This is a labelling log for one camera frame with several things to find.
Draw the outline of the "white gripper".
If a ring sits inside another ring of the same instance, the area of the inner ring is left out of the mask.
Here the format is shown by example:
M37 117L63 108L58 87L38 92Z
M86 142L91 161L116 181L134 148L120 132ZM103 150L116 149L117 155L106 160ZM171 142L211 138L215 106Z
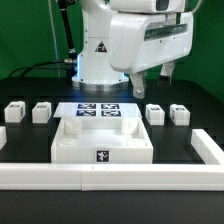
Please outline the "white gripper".
M140 71L163 64L158 86L169 87L173 60L190 53L192 37L191 12L181 13L179 18L176 14L117 13L110 25L109 63L115 71L131 74L133 96L143 99L146 84Z

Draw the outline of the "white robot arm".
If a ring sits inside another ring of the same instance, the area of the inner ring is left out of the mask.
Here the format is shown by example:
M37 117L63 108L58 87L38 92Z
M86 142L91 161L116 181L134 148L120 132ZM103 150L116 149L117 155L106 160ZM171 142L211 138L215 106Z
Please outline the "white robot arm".
M158 83L171 84L175 61L190 53L194 12L187 0L81 0L84 47L73 86L146 94L145 72L161 66Z

